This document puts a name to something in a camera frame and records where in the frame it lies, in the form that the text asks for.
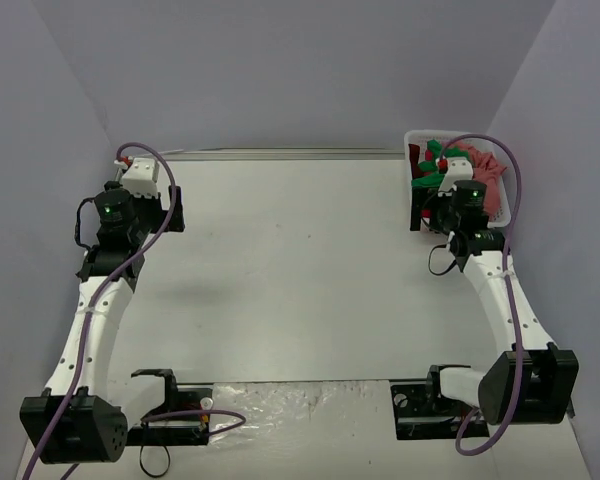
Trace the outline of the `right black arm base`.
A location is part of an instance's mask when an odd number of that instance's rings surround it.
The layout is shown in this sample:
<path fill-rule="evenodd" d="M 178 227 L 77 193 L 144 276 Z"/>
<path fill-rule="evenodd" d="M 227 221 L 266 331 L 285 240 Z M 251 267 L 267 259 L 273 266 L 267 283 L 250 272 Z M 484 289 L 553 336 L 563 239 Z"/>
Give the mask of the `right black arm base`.
<path fill-rule="evenodd" d="M 424 379 L 389 385 L 399 441 L 453 440 L 472 409 L 458 400 L 430 397 Z"/>

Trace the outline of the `green t shirt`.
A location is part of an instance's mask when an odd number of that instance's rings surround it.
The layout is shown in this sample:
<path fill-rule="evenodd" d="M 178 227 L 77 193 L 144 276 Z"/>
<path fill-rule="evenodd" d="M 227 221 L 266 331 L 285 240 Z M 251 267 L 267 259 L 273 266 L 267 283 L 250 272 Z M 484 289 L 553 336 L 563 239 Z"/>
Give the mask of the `green t shirt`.
<path fill-rule="evenodd" d="M 443 173 L 438 171 L 436 160 L 442 150 L 442 144 L 430 139 L 425 148 L 420 147 L 420 168 L 423 176 L 413 180 L 411 178 L 411 187 L 416 189 L 438 189 L 441 184 Z"/>

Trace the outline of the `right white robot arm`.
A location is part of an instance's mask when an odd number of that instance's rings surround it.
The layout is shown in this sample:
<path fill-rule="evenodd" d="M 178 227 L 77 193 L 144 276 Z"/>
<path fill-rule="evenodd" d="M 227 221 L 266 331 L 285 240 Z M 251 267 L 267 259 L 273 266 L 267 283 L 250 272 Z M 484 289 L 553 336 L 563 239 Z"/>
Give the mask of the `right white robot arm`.
<path fill-rule="evenodd" d="M 447 192 L 415 188 L 410 228 L 427 227 L 445 236 L 442 249 L 474 288 L 493 337 L 497 358 L 481 372 L 465 365 L 434 365 L 423 389 L 437 413 L 458 402 L 480 411 L 491 425 L 502 423 L 516 404 L 514 424 L 557 424 L 571 404 L 579 371 L 576 355 L 559 348 L 533 312 L 513 268 L 506 236 L 489 227 L 486 187 L 459 180 Z"/>

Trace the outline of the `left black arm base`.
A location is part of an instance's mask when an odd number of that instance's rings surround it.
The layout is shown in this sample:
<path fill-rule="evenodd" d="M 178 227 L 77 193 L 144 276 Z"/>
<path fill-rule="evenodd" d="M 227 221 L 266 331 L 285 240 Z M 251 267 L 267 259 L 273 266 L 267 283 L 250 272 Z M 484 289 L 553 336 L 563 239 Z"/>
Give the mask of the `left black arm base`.
<path fill-rule="evenodd" d="M 211 383 L 180 383 L 171 369 L 138 369 L 114 398 L 125 415 L 126 445 L 203 446 L 209 442 L 209 419 L 197 410 L 213 406 Z"/>

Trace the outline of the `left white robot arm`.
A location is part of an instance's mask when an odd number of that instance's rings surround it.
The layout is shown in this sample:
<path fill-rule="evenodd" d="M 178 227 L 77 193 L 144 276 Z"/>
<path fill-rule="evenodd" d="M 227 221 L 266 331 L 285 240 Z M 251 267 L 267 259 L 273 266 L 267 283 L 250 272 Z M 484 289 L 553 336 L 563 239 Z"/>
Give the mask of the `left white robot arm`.
<path fill-rule="evenodd" d="M 99 216 L 96 243 L 77 273 L 79 300 L 61 358 L 42 393 L 24 398 L 20 421 L 44 464 L 115 462 L 129 421 L 107 395 L 108 371 L 119 326 L 139 280 L 145 253 L 166 232 L 183 232 L 179 186 L 169 207 L 152 188 L 134 194 L 116 181 L 91 198 Z"/>

